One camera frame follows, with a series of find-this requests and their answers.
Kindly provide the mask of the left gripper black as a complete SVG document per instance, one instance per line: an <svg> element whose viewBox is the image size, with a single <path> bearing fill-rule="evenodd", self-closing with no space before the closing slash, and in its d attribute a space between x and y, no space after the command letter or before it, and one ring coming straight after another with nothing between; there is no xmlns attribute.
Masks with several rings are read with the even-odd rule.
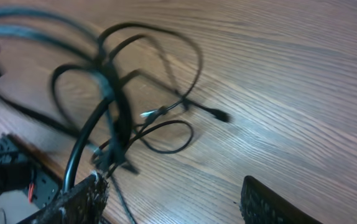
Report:
<svg viewBox="0 0 357 224"><path fill-rule="evenodd" d="M50 204L60 193L61 178L44 165L17 137L0 137L0 196L21 190L39 208Z"/></svg>

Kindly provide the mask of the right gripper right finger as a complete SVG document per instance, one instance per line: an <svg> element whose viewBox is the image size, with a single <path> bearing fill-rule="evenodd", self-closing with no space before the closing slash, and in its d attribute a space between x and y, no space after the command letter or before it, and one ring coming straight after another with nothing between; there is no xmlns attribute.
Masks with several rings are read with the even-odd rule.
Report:
<svg viewBox="0 0 357 224"><path fill-rule="evenodd" d="M239 208L245 224L321 224L251 175L244 178Z"/></svg>

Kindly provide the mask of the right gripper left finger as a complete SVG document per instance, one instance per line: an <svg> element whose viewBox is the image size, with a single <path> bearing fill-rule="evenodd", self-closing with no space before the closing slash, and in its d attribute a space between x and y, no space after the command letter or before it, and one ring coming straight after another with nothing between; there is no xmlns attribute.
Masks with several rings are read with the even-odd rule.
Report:
<svg viewBox="0 0 357 224"><path fill-rule="evenodd" d="M108 181L101 174L94 172L19 224L101 223L108 195Z"/></svg>

